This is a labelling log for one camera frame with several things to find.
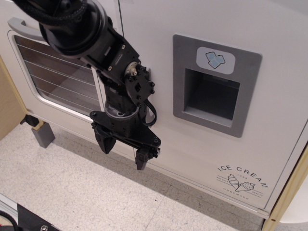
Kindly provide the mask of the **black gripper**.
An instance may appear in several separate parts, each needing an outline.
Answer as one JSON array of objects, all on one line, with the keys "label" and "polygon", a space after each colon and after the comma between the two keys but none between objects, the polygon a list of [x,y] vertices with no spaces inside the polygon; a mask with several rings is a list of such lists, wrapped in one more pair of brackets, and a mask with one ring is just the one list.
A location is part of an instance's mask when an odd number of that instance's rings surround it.
[{"label": "black gripper", "polygon": [[90,118],[96,141],[105,154],[113,149],[116,141],[129,145],[137,149],[137,170],[144,170],[148,160],[158,157],[161,140],[142,124],[137,114],[112,117],[106,112],[93,111]]}]

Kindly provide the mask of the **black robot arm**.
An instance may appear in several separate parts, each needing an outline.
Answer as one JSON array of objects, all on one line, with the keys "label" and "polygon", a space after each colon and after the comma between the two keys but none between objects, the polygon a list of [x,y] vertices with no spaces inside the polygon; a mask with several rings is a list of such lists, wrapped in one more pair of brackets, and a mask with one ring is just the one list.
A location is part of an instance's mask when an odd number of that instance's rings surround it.
[{"label": "black robot arm", "polygon": [[101,150],[107,154],[117,141],[136,149],[135,163],[144,170],[158,157],[161,140],[146,122],[156,112],[148,97],[154,94],[150,73],[139,54],[113,28],[96,0],[17,0],[15,4],[38,21],[43,39],[66,58],[83,61],[104,84],[104,111],[90,113]]}]

